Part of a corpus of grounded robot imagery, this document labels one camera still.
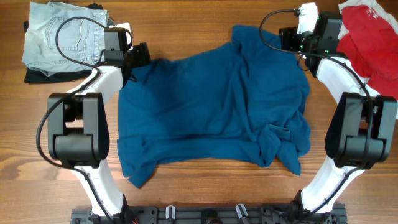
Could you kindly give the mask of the blue t-shirt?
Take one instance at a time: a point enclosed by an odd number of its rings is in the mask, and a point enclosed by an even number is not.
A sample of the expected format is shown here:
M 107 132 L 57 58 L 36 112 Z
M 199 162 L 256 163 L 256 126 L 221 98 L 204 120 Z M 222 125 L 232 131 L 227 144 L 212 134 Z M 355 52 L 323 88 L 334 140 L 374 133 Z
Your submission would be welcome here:
M 118 156 L 142 187 L 160 164 L 231 159 L 268 167 L 278 159 L 300 175 L 310 150 L 310 85 L 279 38 L 236 25 L 231 41 L 182 60 L 135 68 L 119 92 Z

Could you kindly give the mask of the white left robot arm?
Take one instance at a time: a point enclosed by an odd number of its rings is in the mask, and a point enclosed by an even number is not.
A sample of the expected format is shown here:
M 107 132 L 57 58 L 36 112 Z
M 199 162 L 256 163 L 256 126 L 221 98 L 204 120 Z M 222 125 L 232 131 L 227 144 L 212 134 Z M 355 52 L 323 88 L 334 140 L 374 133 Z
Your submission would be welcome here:
M 125 27 L 104 30 L 103 60 L 91 75 L 66 93 L 53 93 L 43 123 L 48 130 L 50 162 L 74 174 L 91 208 L 74 210 L 72 223 L 132 223 L 134 213 L 116 186 L 106 160 L 110 138 L 105 105 L 127 82 L 134 67 L 150 63 L 145 43 L 132 44 Z

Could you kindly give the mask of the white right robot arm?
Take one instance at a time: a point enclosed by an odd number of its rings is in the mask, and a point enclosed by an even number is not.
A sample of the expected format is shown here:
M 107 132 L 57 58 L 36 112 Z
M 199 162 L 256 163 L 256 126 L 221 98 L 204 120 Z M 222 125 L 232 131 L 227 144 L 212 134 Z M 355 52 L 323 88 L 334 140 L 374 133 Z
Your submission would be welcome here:
M 279 29 L 282 51 L 300 55 L 311 74 L 324 82 L 338 105 L 325 137 L 326 159 L 300 193 L 300 215 L 308 220 L 331 212 L 349 183 L 387 159 L 394 132 L 397 101 L 371 95 L 343 52 L 337 51 L 342 16 L 318 12 L 314 3 L 291 9 L 298 26 Z

